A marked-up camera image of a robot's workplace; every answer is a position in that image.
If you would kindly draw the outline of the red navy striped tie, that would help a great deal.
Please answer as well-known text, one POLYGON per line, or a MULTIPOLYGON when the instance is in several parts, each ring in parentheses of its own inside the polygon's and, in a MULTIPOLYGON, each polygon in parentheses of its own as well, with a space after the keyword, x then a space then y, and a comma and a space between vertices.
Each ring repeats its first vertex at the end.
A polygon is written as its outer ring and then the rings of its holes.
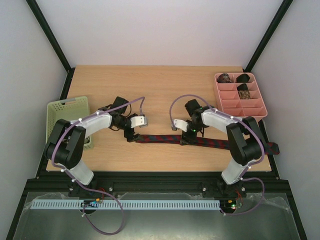
POLYGON ((183 143, 182 136, 176 135, 176 134, 167 134, 167 135, 143 134, 140 136, 139 140, 137 140, 136 142, 140 144, 178 144, 181 146, 190 145, 190 146, 223 149, 223 150, 230 149, 230 145, 227 140, 196 137, 194 143, 183 143))

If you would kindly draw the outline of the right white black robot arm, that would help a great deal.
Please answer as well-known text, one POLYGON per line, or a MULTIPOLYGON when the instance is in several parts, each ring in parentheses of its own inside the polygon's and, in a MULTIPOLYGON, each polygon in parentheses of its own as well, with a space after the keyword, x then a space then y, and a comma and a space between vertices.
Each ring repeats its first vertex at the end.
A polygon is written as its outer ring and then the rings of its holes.
POLYGON ((202 107, 197 100, 185 104, 190 120, 174 119, 173 126, 182 130, 182 141, 194 143, 197 133, 212 127, 227 135, 231 160, 221 173, 218 191, 229 196, 236 189, 235 183, 242 180, 245 172, 266 154, 266 143, 257 121, 253 117, 238 118, 219 111, 212 106, 202 107))

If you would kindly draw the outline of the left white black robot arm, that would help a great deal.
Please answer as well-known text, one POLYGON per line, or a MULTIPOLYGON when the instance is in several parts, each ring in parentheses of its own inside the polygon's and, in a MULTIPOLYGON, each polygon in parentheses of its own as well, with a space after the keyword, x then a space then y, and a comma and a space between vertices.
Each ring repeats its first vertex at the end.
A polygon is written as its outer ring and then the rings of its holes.
POLYGON ((72 180, 88 186, 94 173, 82 160, 85 139, 100 130, 115 127, 123 131, 129 143, 140 140, 141 135, 135 133, 135 128, 148 125, 142 111, 144 101, 144 96, 133 101, 118 96, 113 104, 101 107, 91 115, 72 121, 59 119, 47 140, 43 155, 72 180))

